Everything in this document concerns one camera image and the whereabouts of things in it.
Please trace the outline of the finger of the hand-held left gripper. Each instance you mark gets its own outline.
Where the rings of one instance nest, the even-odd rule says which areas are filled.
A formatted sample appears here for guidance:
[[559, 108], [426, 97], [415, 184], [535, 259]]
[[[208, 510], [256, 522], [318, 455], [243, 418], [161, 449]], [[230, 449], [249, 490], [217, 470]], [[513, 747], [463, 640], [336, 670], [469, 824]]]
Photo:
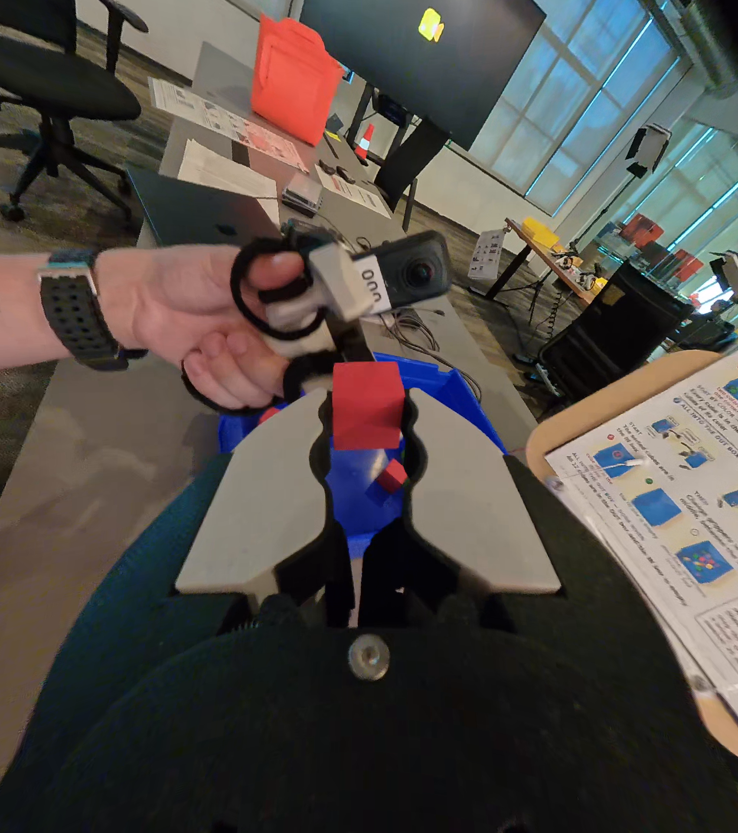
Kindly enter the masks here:
[[341, 361], [375, 361], [361, 324], [375, 299], [349, 252], [340, 244], [320, 246], [309, 253], [309, 267], [323, 314], [310, 346], [336, 351]]

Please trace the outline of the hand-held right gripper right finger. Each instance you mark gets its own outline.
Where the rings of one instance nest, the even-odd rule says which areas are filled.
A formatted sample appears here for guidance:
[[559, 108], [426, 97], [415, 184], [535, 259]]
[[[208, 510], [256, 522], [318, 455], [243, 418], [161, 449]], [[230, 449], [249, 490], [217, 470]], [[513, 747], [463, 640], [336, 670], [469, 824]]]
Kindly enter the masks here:
[[466, 590], [556, 593], [561, 582], [499, 446], [424, 390], [408, 390], [407, 405], [404, 515], [416, 539]]

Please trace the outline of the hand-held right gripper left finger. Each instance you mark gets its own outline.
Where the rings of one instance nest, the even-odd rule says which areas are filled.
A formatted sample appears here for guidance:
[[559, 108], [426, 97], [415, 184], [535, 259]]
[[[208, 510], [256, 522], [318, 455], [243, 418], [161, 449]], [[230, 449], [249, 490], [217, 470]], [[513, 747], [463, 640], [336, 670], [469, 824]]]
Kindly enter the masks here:
[[325, 526], [310, 456], [327, 394], [307, 393], [237, 445], [176, 578], [179, 593], [279, 592], [276, 569]]

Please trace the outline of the blue plastic bin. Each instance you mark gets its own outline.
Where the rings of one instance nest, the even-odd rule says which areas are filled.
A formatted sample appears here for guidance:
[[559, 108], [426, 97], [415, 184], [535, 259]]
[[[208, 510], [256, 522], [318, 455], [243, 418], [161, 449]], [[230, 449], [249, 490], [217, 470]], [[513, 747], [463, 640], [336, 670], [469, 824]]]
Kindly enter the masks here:
[[[436, 365], [375, 352], [377, 361], [397, 364], [406, 390], [418, 388], [455, 411], [485, 434], [502, 453], [506, 448], [458, 370], [442, 371]], [[331, 449], [327, 484], [333, 495], [333, 512], [349, 541], [352, 558], [360, 557], [372, 537], [402, 513], [403, 490], [389, 493], [376, 478], [392, 460], [403, 461], [404, 440], [396, 449], [340, 451]]]

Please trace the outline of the person's left hand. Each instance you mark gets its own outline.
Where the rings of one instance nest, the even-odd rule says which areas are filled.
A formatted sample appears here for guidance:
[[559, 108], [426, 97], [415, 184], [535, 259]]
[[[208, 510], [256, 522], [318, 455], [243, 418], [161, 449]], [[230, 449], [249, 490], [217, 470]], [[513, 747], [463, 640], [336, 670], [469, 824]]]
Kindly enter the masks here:
[[97, 259], [104, 321], [125, 348], [178, 365], [192, 388], [228, 410], [268, 408], [283, 395], [288, 359], [233, 299], [236, 246], [119, 248]]

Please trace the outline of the white sheet with red print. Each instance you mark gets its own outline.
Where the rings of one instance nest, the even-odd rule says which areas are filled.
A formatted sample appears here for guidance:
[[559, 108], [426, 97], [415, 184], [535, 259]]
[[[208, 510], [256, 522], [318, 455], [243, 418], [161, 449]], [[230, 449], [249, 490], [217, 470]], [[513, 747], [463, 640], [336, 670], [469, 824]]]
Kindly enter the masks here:
[[347, 182], [337, 173], [329, 173], [320, 164], [315, 165], [315, 170], [322, 187], [331, 193], [344, 197], [348, 201], [369, 209], [386, 218], [390, 218], [388, 206], [385, 200], [377, 193], [364, 189], [356, 183]]

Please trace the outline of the instruction sheet on wooden board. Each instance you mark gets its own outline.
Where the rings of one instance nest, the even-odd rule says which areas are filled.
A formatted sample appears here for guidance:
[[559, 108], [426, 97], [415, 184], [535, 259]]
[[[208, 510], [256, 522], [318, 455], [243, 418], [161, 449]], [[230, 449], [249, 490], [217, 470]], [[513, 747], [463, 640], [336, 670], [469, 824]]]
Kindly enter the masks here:
[[[719, 354], [711, 351], [670, 353], [546, 419], [526, 440], [525, 456], [530, 471], [537, 480], [546, 482], [553, 476], [553, 469], [546, 460], [549, 453], [703, 371], [720, 359]], [[738, 761], [738, 721], [709, 686], [704, 673], [692, 670], [689, 655], [680, 651], [677, 639], [672, 636], [669, 642], [684, 671], [701, 721], [717, 743], [731, 755], [730, 760]]]

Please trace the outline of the clear plastic case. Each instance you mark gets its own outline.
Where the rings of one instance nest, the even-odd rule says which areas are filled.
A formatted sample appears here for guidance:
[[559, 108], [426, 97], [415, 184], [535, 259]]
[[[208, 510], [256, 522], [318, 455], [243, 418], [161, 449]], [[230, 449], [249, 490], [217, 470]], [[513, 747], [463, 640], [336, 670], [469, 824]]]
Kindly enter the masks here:
[[305, 217], [317, 216], [322, 206], [322, 184], [316, 179], [295, 173], [281, 192], [281, 203]]

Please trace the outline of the wooden table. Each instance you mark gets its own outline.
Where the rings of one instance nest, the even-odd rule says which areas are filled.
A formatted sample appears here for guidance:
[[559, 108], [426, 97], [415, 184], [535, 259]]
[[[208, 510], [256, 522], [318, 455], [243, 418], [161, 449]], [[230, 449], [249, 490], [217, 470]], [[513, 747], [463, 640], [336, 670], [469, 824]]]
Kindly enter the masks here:
[[495, 301], [497, 296], [507, 288], [507, 284], [520, 267], [526, 264], [531, 255], [535, 255], [541, 259], [549, 272], [576, 296], [581, 308], [585, 309], [592, 304], [595, 295], [590, 289], [585, 289], [572, 278], [571, 273], [562, 266], [563, 257], [557, 259], [557, 255], [550, 248], [540, 244], [533, 236], [522, 229], [521, 224], [517, 224], [509, 217], [506, 217], [504, 224], [506, 231], [518, 236], [523, 246], [481, 297], [487, 301]]

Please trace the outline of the white paper sheet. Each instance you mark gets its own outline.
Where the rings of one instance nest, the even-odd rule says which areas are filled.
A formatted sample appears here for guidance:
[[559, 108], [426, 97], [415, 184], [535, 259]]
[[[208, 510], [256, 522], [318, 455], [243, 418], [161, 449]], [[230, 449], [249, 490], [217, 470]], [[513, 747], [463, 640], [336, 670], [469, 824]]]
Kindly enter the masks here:
[[177, 178], [183, 182], [255, 198], [271, 222], [280, 225], [277, 183], [244, 164], [204, 147], [194, 139], [186, 141]]

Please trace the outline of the pink printed paper sheet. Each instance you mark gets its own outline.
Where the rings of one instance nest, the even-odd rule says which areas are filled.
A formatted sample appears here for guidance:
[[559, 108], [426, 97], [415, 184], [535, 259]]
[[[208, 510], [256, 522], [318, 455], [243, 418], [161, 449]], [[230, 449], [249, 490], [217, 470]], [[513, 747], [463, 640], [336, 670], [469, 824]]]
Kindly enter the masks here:
[[154, 108], [257, 150], [303, 174], [309, 173], [291, 140], [168, 81], [149, 78], [147, 86]]

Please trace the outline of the black monitor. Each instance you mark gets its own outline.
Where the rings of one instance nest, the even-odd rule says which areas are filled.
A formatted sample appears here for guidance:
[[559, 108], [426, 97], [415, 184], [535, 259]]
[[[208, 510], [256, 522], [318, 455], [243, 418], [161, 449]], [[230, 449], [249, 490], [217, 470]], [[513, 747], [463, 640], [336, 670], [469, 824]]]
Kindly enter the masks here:
[[[427, 7], [438, 43], [417, 31]], [[468, 151], [545, 21], [532, 1], [306, 1], [330, 55]]]

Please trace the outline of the red storage bins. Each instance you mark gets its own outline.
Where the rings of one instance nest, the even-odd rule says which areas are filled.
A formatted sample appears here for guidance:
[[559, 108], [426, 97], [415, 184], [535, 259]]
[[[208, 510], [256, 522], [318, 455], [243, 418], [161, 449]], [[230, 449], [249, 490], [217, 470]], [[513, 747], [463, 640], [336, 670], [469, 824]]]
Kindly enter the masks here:
[[620, 238], [634, 246], [634, 264], [659, 282], [684, 283], [703, 269], [704, 264], [687, 250], [659, 243], [664, 230], [643, 214], [637, 213], [621, 228]]

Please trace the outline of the studio light panel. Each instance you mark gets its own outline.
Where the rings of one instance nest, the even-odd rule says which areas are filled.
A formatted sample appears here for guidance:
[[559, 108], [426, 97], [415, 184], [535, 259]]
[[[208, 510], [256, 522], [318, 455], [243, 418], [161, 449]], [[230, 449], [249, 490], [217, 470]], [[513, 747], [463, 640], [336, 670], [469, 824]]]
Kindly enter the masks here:
[[732, 303], [738, 302], [738, 253], [728, 250], [724, 253], [713, 253], [714, 259], [709, 266], [724, 292], [731, 292]]
[[645, 124], [634, 135], [626, 152], [626, 171], [642, 179], [660, 164], [672, 138], [672, 131], [654, 123]]

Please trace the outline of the black wrist watch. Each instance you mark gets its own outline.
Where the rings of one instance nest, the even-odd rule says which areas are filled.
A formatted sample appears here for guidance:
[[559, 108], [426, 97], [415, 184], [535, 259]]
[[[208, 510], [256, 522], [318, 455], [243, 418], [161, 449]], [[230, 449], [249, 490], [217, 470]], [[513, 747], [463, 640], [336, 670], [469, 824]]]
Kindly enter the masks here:
[[125, 371], [148, 351], [125, 348], [104, 320], [95, 264], [97, 249], [65, 249], [38, 271], [42, 312], [56, 338], [80, 365], [100, 372]]

